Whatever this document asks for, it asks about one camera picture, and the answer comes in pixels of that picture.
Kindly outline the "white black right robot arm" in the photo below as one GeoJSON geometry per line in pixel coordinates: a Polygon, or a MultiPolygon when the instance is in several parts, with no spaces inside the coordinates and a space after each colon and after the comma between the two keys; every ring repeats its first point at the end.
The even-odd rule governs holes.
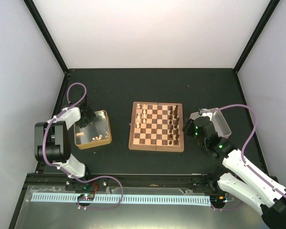
{"type": "Polygon", "coordinates": [[[207,180],[208,189],[230,193],[253,208],[270,229],[286,229],[286,187],[273,180],[227,138],[221,137],[207,116],[187,118],[184,134],[196,139],[197,144],[222,167],[207,180]]]}

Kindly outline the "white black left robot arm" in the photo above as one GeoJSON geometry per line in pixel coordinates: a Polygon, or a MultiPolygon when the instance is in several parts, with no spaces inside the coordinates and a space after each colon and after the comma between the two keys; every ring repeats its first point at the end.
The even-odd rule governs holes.
{"type": "Polygon", "coordinates": [[[94,121],[95,112],[89,107],[87,96],[79,103],[68,103],[68,107],[46,122],[34,127],[34,156],[38,162],[63,171],[69,178],[76,180],[81,190],[92,187],[93,179],[87,166],[72,155],[68,130],[73,125],[84,128],[94,121]]]}

